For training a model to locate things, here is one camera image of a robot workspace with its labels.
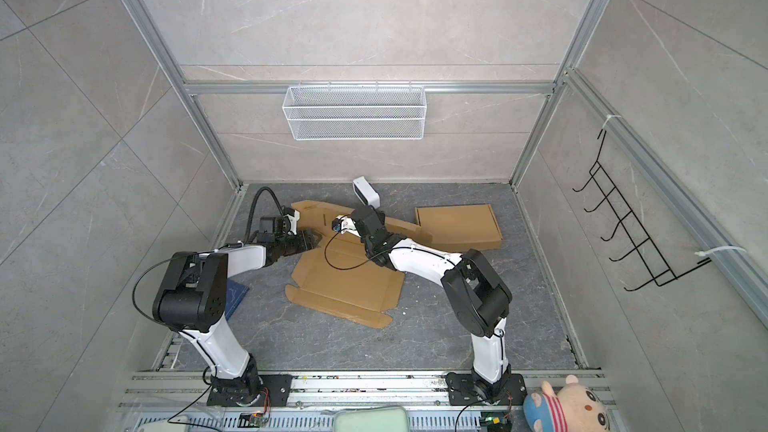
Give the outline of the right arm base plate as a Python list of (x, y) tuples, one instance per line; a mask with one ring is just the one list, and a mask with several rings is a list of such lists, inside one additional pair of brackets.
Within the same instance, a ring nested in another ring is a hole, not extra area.
[(475, 373), (449, 372), (445, 375), (449, 403), (465, 405), (521, 406), (527, 397), (527, 387), (520, 374), (504, 372), (501, 378), (490, 384)]

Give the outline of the cardboard sheet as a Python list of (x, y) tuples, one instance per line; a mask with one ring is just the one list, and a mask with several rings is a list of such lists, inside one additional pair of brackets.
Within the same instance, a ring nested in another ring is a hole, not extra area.
[(370, 328), (387, 327), (392, 318), (386, 312), (398, 305), (405, 274), (368, 262), (357, 236), (334, 235), (333, 219), (351, 208), (313, 200), (292, 207), (301, 215), (298, 228), (321, 232), (326, 245), (301, 254), (285, 287), (288, 300)]

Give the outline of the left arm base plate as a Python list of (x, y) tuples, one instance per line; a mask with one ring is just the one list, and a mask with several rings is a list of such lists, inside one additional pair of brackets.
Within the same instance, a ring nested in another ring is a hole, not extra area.
[(266, 400), (272, 407), (285, 407), (293, 376), (266, 374), (238, 379), (212, 379), (212, 389), (206, 404), (221, 407), (263, 407)]

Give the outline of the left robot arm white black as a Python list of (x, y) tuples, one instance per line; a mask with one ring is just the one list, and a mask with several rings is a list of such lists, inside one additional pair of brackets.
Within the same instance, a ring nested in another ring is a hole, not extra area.
[(267, 386), (255, 358), (237, 341), (225, 309), (228, 280), (315, 248), (321, 235), (298, 228), (300, 213), (285, 207), (259, 220), (246, 239), (209, 252), (181, 251), (167, 261), (152, 304), (154, 321), (185, 338), (210, 370), (214, 405), (251, 406), (266, 401)]

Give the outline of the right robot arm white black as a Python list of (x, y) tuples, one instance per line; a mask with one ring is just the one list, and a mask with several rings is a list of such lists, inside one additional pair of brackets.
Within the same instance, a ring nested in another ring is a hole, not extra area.
[(512, 293), (486, 257), (475, 249), (440, 251), (391, 232), (385, 214), (372, 206), (337, 216), (331, 228), (337, 236), (358, 237), (367, 263), (410, 273), (442, 287), (455, 317), (471, 336), (475, 400), (497, 401), (511, 379), (505, 329)]

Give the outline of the cardboard box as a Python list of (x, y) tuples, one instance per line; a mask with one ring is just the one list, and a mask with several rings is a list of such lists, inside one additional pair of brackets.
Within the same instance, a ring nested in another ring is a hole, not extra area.
[(442, 207), (417, 207), (417, 224), (430, 238), (426, 245), (446, 251), (463, 253), (497, 250), (503, 236), (490, 204)]

